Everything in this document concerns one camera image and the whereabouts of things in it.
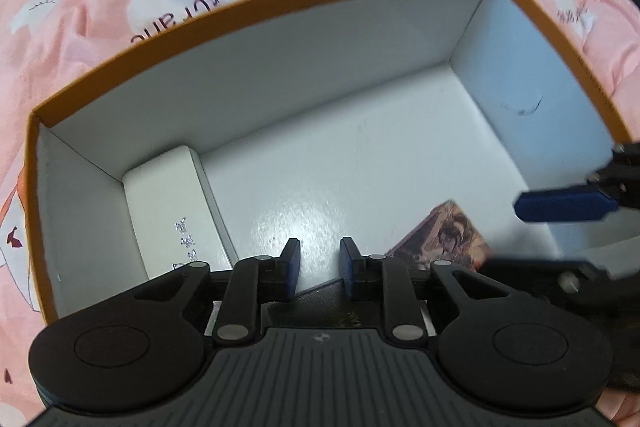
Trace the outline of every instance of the open box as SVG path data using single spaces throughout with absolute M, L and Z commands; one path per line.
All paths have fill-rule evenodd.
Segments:
M 200 155 L 239 258 L 301 239 L 302 290 L 337 277 L 342 236 L 385 252 L 449 198 L 499 255 L 638 235 L 624 211 L 550 227 L 511 206 L 521 190 L 583 181 L 629 140 L 533 0 L 246 0 L 126 50 L 33 111 L 35 285 L 51 322 L 145 281 L 122 177 L 180 144 Z

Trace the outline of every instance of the ribbed black surface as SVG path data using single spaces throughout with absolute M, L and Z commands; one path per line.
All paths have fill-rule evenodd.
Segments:
M 255 346 L 225 349 L 182 396 L 129 417 L 50 409 L 37 427 L 604 427 L 594 410 L 517 419 L 459 397 L 422 352 L 374 330 L 271 328 Z

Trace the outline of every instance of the white package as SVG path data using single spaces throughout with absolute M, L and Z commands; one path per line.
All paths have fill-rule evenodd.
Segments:
M 192 261 L 206 261 L 217 271 L 238 260 L 200 158 L 189 147 L 182 145 L 126 172 L 122 183 L 150 279 Z

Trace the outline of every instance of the robotic claw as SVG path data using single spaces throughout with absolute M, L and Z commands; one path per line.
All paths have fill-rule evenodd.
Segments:
M 294 296 L 289 239 L 276 259 L 191 263 L 53 323 L 31 346 L 47 405 L 32 425 L 604 427 L 604 387 L 640 391 L 640 275 L 409 270 L 349 237 L 340 268 Z

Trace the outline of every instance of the white box floor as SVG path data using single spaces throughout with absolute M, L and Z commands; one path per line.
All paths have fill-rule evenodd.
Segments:
M 201 156 L 239 258 L 302 242 L 298 291 L 339 277 L 338 244 L 384 253 L 453 199 L 496 253 L 556 257 L 512 203 L 527 185 L 450 66 L 360 92 Z

